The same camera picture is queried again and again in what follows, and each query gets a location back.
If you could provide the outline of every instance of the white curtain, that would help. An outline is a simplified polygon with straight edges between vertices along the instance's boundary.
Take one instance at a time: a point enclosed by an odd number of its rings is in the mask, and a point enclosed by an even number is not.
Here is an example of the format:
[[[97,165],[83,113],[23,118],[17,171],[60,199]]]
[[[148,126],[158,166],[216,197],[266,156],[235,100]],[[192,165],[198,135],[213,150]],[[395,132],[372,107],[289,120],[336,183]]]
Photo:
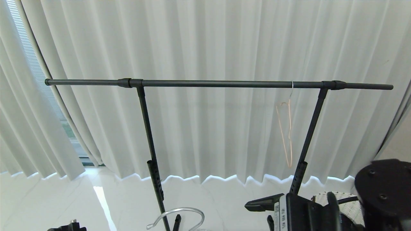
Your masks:
[[[1,171],[74,179],[84,167],[35,81],[6,1],[0,1]]]
[[[410,81],[409,1],[19,2],[54,79],[200,79],[389,83],[329,92],[308,176],[344,178],[373,160]],[[95,163],[148,176],[135,89],[58,86],[61,107]],[[275,105],[291,89],[146,88],[162,178],[294,173],[318,90],[291,97],[293,166]],[[288,111],[280,108],[283,129]]]

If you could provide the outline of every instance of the black garment rack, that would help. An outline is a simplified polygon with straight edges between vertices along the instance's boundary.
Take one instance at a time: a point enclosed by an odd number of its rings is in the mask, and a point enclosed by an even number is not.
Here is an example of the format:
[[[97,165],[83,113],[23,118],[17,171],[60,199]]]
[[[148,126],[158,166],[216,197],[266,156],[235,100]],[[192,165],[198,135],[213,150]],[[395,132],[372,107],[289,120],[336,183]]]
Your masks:
[[[145,79],[118,79],[118,80],[92,80],[92,79],[46,79],[46,85],[110,85],[124,88],[136,88],[140,99],[141,112],[147,134],[148,146],[150,149],[151,160],[147,162],[150,170],[151,181],[157,197],[160,212],[164,209],[164,192],[161,187],[157,158],[154,149],[154,141],[151,133],[150,121],[148,118],[147,103],[145,101],[144,87],[208,87],[208,88],[319,88],[317,104],[308,128],[307,136],[301,150],[300,159],[297,164],[294,178],[291,184],[290,193],[298,194],[302,183],[307,162],[308,147],[314,134],[314,129],[320,115],[321,108],[328,90],[350,89],[375,89],[391,90],[393,85],[373,84],[373,83],[345,83],[343,81],[321,81],[321,82],[303,82],[303,81],[207,81],[207,80],[145,80]],[[163,218],[166,231],[170,231],[167,217]],[[178,231],[181,222],[181,216],[177,215],[173,231]]]

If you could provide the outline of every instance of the horizontal bar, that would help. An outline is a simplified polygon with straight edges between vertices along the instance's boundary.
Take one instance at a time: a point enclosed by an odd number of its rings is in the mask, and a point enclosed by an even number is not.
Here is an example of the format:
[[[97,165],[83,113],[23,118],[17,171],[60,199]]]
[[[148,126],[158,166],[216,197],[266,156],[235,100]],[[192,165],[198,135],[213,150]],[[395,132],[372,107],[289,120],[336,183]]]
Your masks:
[[[341,81],[217,81],[217,80],[145,80],[145,79],[46,79],[46,85],[107,85],[135,87],[208,87],[208,88],[327,88],[391,90],[393,85],[374,83],[345,83]]]

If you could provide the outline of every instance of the beige wall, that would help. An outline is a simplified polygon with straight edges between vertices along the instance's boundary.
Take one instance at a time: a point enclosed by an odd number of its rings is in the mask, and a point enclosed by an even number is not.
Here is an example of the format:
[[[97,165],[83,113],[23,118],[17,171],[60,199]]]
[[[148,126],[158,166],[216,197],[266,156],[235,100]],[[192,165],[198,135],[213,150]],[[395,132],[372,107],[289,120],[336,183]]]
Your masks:
[[[399,159],[411,162],[411,107],[398,123],[376,159]]]

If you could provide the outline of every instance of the black cable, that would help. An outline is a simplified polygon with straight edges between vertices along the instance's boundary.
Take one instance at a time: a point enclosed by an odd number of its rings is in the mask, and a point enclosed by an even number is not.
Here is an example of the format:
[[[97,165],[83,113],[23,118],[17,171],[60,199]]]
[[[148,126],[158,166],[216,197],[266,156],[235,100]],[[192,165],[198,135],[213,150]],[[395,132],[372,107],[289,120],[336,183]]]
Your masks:
[[[356,196],[347,197],[347,198],[340,199],[337,202],[340,205],[340,204],[344,204],[344,203],[352,202],[352,201],[358,201],[358,197]]]
[[[328,207],[330,209],[330,223],[333,231],[342,231],[339,219],[338,201],[332,192],[327,193]]]

